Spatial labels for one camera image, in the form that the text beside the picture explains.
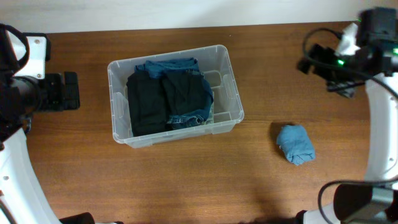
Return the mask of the large black garment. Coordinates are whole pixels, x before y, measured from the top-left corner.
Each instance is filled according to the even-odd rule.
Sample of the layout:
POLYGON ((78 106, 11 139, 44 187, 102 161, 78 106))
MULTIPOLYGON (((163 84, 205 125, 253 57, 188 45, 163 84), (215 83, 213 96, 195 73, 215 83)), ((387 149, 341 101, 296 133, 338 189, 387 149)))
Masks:
POLYGON ((162 82, 147 72, 134 72, 127 79, 127 97, 133 136, 168 131, 169 106, 162 82))

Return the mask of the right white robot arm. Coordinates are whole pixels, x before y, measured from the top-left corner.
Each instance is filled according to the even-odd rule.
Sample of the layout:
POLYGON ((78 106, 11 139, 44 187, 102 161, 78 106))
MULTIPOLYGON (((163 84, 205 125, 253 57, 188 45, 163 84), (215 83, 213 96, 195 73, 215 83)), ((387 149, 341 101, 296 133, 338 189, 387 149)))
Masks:
POLYGON ((332 203, 297 214, 297 223, 397 222, 397 11, 375 7, 336 32, 336 49, 303 44, 297 68, 322 77, 329 92, 351 97, 364 85, 370 147, 363 180, 335 180, 332 203))

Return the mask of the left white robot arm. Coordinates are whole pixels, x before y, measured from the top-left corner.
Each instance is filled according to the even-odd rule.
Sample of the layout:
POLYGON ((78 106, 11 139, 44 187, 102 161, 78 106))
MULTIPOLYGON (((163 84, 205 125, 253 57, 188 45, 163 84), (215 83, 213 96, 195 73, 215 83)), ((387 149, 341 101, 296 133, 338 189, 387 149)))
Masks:
POLYGON ((46 73, 46 34, 1 24, 1 223, 94 223, 85 212, 57 218, 33 170, 27 149, 32 117, 80 107, 75 72, 46 73))

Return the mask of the dark blue jeans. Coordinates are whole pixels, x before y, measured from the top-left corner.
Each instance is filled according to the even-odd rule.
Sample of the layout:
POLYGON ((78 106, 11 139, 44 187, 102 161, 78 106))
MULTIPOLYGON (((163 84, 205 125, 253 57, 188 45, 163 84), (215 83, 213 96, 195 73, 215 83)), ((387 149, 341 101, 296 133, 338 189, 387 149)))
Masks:
MULTIPOLYGON (((159 62, 148 60, 141 65, 135 66, 134 72, 138 71, 147 72, 152 79, 158 80, 161 80, 166 73, 170 72, 193 72, 201 73, 204 76, 204 73, 199 69, 198 60, 195 58, 180 58, 159 62)), ((169 120, 167 121, 170 128, 169 131, 203 125, 208 118, 209 111, 210 107, 208 113, 205 110, 197 110, 185 115, 171 115, 169 109, 169 120)))

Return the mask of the clear plastic storage bin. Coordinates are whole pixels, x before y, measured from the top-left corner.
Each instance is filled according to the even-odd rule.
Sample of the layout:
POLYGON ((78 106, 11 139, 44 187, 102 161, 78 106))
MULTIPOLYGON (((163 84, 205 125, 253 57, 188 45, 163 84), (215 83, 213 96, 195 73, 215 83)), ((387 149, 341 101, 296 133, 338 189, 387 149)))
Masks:
POLYGON ((115 60, 108 65, 108 80, 113 139, 132 148, 206 134, 227 133, 234 128, 235 124, 244 119, 244 110, 228 49, 223 45, 115 60), (199 69, 204 73, 205 79, 211 86, 214 96, 214 122, 192 128, 135 137, 131 128, 126 86, 127 78, 134 73, 134 67, 147 60, 164 61, 190 57, 198 60, 199 69))

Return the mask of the light blue jeans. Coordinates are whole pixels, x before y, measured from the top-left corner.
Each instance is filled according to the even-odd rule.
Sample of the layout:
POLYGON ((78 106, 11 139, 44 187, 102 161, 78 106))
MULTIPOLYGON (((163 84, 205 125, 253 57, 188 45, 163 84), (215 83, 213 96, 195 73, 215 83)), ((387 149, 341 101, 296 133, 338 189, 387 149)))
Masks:
POLYGON ((207 120, 204 122, 204 125, 213 124, 214 123, 214 103, 211 104, 209 115, 207 120))

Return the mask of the small black garment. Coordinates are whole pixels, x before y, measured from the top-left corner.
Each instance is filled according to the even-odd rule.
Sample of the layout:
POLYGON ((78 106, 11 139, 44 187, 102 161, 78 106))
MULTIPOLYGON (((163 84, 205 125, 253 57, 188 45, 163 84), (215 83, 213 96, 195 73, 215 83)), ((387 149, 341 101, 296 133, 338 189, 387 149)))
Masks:
POLYGON ((201 73, 170 72, 160 80, 171 115, 185 115, 197 110, 208 113, 213 103, 209 83, 201 73))

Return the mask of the blue cloth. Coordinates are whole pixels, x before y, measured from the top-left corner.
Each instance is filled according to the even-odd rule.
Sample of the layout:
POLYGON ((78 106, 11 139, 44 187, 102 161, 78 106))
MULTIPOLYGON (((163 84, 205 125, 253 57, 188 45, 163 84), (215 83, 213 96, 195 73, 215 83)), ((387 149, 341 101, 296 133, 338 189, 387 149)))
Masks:
POLYGON ((300 166, 316 158, 315 148, 301 125, 285 125, 277 136, 277 145, 285 158, 292 164, 300 166))

